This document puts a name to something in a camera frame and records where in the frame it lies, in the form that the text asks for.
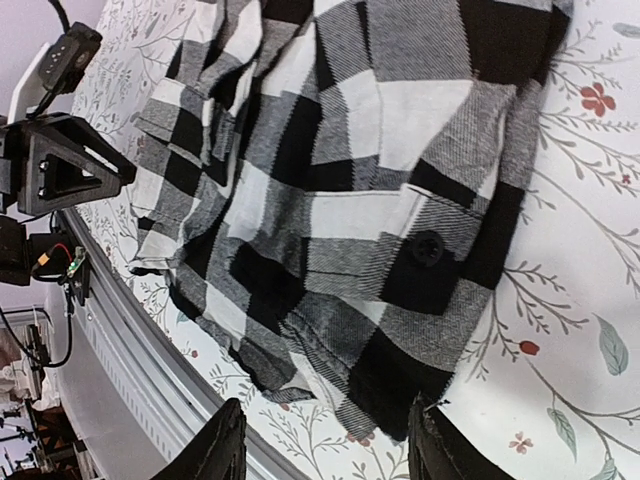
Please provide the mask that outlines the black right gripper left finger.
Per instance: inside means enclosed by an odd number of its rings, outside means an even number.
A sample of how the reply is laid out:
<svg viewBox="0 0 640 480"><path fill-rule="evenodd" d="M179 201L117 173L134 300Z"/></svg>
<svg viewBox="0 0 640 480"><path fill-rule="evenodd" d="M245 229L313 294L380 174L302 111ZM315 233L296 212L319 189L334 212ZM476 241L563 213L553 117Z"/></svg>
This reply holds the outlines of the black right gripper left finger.
<svg viewBox="0 0 640 480"><path fill-rule="evenodd" d="M227 400L167 466L170 480L246 478L246 416L237 398Z"/></svg>

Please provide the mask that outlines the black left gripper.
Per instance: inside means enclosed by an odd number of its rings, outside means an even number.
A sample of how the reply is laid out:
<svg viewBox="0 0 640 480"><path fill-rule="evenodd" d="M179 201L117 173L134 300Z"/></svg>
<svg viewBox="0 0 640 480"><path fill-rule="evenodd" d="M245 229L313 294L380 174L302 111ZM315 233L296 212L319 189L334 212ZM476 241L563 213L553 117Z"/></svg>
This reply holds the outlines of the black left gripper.
<svg viewBox="0 0 640 480"><path fill-rule="evenodd" d="M11 206L39 216L116 197L136 166L86 120L64 113L10 124L1 116L1 282L29 285L26 227Z"/></svg>

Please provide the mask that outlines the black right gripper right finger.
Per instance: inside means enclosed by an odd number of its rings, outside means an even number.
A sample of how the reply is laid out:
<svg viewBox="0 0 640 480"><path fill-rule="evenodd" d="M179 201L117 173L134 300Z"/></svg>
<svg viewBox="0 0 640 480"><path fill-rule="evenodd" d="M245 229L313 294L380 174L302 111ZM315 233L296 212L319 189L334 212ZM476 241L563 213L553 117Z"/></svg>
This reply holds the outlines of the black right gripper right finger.
<svg viewBox="0 0 640 480"><path fill-rule="evenodd" d="M418 395L409 413L411 480L510 480L482 455L440 411Z"/></svg>

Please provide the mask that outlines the black white checkered shirt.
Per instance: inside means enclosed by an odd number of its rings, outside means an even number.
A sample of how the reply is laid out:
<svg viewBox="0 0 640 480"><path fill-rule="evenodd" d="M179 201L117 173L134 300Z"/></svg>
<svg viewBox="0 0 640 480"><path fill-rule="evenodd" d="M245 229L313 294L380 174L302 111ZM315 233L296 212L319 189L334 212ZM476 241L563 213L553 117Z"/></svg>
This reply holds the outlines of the black white checkered shirt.
<svg viewBox="0 0 640 480"><path fill-rule="evenodd" d="M408 435L495 290L569 1L198 1L141 111L135 275L269 400Z"/></svg>

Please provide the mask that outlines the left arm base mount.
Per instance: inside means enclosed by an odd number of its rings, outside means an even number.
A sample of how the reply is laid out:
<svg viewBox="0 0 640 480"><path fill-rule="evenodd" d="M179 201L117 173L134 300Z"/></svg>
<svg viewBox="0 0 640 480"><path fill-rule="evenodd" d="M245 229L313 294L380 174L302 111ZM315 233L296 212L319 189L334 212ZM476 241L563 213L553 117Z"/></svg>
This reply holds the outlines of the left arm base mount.
<svg viewBox="0 0 640 480"><path fill-rule="evenodd" d="M67 287L80 305L90 294L90 261L87 248L66 230L32 234L27 239L31 277Z"/></svg>

